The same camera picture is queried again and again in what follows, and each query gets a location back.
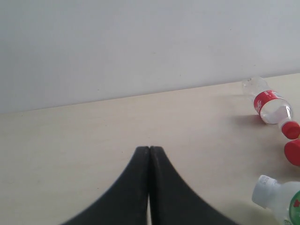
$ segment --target plastic bottle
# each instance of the plastic bottle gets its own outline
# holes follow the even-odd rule
[[[262,175],[254,188],[252,201],[270,209],[281,225],[300,225],[300,182],[279,184]]]
[[[300,136],[300,126],[293,121],[291,105],[267,82],[260,77],[253,77],[242,82],[243,93],[252,100],[254,108],[267,124],[278,124],[282,133],[289,139]]]

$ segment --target red bottle label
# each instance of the red bottle label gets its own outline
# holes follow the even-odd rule
[[[262,93],[260,93],[256,98],[254,99],[254,108],[257,111],[257,113],[260,115],[261,110],[263,106],[274,99],[283,99],[277,92],[273,90],[266,90]]]

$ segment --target red cap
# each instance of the red cap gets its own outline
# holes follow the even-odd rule
[[[293,165],[300,166],[300,140],[288,142],[285,145],[285,157]]]
[[[281,128],[282,133],[291,140],[297,139],[300,136],[300,126],[295,121],[288,121]]]

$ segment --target green bottle label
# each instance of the green bottle label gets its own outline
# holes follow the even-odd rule
[[[292,224],[300,225],[300,191],[291,200],[289,214]]]

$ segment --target white table surface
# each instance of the white table surface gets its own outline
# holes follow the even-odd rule
[[[300,74],[267,79],[300,120]],[[139,145],[163,146],[204,200],[241,225],[276,224],[251,202],[261,174],[300,181],[288,140],[241,83],[0,115],[0,223],[54,225],[102,195]]]

